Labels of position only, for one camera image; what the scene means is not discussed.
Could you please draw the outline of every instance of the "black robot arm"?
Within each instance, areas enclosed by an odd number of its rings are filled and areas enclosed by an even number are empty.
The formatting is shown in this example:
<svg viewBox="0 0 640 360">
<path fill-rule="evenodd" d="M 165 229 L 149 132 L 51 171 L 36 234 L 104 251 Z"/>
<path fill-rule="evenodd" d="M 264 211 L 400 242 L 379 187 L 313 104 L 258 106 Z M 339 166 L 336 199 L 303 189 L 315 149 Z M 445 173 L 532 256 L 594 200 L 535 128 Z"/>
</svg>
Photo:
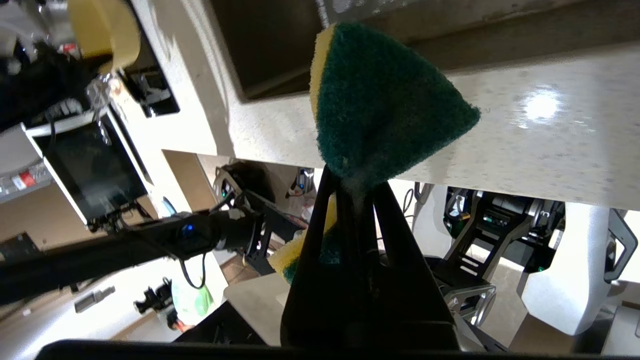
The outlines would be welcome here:
<svg viewBox="0 0 640 360">
<path fill-rule="evenodd" d="M 187 260 L 237 249 L 260 236 L 262 215 L 246 208 L 182 213 L 125 231 L 0 263 L 0 305 L 170 256 Z"/>
</svg>

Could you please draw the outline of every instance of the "wall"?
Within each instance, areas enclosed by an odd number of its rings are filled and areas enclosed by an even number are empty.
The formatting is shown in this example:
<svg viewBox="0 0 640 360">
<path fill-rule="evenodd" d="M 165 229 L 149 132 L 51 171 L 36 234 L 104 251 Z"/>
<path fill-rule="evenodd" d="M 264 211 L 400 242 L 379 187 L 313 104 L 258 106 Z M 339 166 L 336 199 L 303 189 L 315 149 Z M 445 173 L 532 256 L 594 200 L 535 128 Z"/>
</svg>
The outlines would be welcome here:
<svg viewBox="0 0 640 360">
<path fill-rule="evenodd" d="M 152 217 L 157 218 L 147 197 L 140 199 L 140 202 Z M 84 228 L 57 184 L 0 204 L 0 214 L 0 241 L 26 231 L 40 250 L 102 235 L 92 234 Z M 141 218 L 135 213 L 126 221 L 135 224 Z"/>
<path fill-rule="evenodd" d="M 215 206 L 216 201 L 211 185 L 202 170 L 198 155 L 168 150 L 163 153 L 191 210 L 197 211 Z"/>
<path fill-rule="evenodd" d="M 13 175 L 39 158 L 20 126 L 14 126 L 0 134 L 0 154 L 3 155 L 0 160 L 0 174 Z"/>
</svg>

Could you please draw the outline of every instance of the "screen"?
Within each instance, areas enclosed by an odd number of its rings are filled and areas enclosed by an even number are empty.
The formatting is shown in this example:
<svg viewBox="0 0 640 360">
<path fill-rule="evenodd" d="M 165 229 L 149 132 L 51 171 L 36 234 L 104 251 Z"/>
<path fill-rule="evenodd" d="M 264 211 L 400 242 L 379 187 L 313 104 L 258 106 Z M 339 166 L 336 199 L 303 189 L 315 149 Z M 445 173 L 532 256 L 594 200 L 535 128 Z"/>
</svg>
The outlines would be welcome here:
<svg viewBox="0 0 640 360">
<path fill-rule="evenodd" d="M 147 194 L 105 113 L 98 121 L 34 139 L 87 221 Z"/>
</svg>

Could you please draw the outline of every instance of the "sink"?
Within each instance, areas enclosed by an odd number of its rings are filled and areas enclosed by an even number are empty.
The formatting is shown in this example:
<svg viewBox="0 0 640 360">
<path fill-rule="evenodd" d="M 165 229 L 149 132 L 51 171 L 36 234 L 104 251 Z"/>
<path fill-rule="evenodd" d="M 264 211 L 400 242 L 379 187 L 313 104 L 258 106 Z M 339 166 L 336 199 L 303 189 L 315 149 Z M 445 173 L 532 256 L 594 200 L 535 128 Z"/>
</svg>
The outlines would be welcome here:
<svg viewBox="0 0 640 360">
<path fill-rule="evenodd" d="M 258 99 L 309 90 L 316 35 L 313 0 L 212 0 L 244 96 Z"/>
<path fill-rule="evenodd" d="M 211 4 L 248 100 L 308 92 L 316 35 L 335 21 L 361 21 L 444 71 L 640 40 L 636 0 L 211 0 Z"/>
</svg>

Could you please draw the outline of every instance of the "green sponge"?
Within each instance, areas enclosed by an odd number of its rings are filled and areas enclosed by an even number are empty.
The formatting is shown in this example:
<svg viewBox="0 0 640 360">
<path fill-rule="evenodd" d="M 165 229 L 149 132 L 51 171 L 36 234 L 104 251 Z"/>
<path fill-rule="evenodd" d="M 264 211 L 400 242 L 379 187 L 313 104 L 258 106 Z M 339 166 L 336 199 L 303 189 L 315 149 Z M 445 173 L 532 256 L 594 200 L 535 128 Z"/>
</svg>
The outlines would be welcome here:
<svg viewBox="0 0 640 360">
<path fill-rule="evenodd" d="M 436 67 L 361 24 L 318 35 L 310 87 L 320 153 L 354 192 L 403 173 L 480 118 Z"/>
</svg>

